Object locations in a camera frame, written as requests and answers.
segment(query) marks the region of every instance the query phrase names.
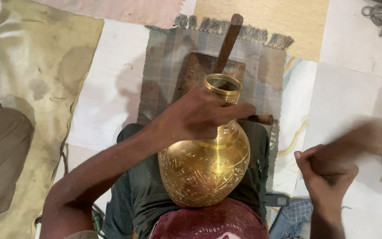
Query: rug fringe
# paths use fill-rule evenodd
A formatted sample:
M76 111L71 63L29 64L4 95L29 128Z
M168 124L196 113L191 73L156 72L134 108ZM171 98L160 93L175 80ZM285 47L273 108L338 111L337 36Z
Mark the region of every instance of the rug fringe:
M180 14L175 20L174 27L196 30L197 16L187 16L184 14ZM225 35L228 30L228 27L229 21L222 21L218 19L204 17L203 21L198 27L198 30ZM268 31L266 29L253 27L252 25L244 25L241 27L240 33L238 34L238 38L249 42L257 42L265 45L266 41L268 41ZM290 36L274 33L272 34L266 46L277 50L285 50L291 44L293 44L293 42L294 40Z

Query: engraved brass pot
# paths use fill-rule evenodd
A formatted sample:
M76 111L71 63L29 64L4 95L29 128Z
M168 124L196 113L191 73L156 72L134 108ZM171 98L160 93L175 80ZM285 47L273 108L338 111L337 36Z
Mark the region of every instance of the engraved brass pot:
M238 101L242 89L238 80L222 74L206 76L204 86L230 103ZM182 208L226 198L243 178L249 158L247 135L235 120L218 127L216 139L181 141L158 153L163 184Z

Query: dark green pants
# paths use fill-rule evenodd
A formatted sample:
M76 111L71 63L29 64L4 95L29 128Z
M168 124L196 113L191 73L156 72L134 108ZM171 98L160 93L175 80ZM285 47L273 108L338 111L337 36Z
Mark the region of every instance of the dark green pants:
M257 123L238 122L250 142L250 163L244 178L228 197L247 204L265 222L266 181L269 167L269 137ZM140 131L143 126L130 124L119 134L117 143ZM159 217L180 208L170 199L160 177L157 154L125 172L111 188L112 198L106 209L103 232L109 239L130 239L132 233L148 238Z

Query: man's right hand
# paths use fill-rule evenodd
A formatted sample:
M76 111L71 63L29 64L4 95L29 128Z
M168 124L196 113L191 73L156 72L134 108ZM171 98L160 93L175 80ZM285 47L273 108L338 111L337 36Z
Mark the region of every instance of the man's right hand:
M359 168L352 164L348 171L330 175L329 178L317 175L312 171L310 157L323 147L324 145L317 145L304 152L294 153L313 204L311 238L343 239L341 204Z
M161 128L161 134L169 138L171 144L182 140L215 139L218 126L255 113L256 108L251 104L226 104L225 100L199 87L169 106L151 126Z

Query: pink cloth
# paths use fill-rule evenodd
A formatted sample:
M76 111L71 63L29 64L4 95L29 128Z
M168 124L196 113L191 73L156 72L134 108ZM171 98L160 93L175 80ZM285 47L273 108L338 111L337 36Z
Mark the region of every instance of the pink cloth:
M31 0L53 8L169 29L184 0Z
M180 209L164 214L151 239L268 239L260 217L231 198L206 208Z

